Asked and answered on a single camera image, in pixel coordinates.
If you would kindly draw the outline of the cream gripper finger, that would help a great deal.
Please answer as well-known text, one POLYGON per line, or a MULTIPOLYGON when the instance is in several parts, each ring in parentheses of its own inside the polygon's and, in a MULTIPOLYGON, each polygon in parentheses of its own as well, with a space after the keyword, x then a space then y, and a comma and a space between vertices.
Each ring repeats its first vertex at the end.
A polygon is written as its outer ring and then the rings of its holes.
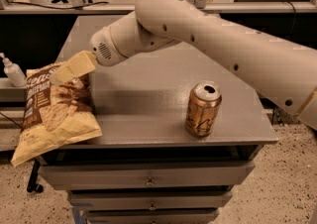
POLYGON ((97 59, 92 52, 82 51, 64 62, 50 76, 54 85, 62 85, 96 69, 97 59))

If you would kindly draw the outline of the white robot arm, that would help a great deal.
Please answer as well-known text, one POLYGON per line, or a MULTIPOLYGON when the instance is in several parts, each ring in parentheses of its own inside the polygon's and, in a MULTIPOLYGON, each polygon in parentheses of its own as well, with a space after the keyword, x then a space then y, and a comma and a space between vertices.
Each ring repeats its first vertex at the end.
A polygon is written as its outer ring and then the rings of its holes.
POLYGON ((61 85, 131 56, 188 43, 261 95, 317 129, 317 51, 206 14, 186 0, 137 0, 135 10, 96 32, 50 77, 61 85))

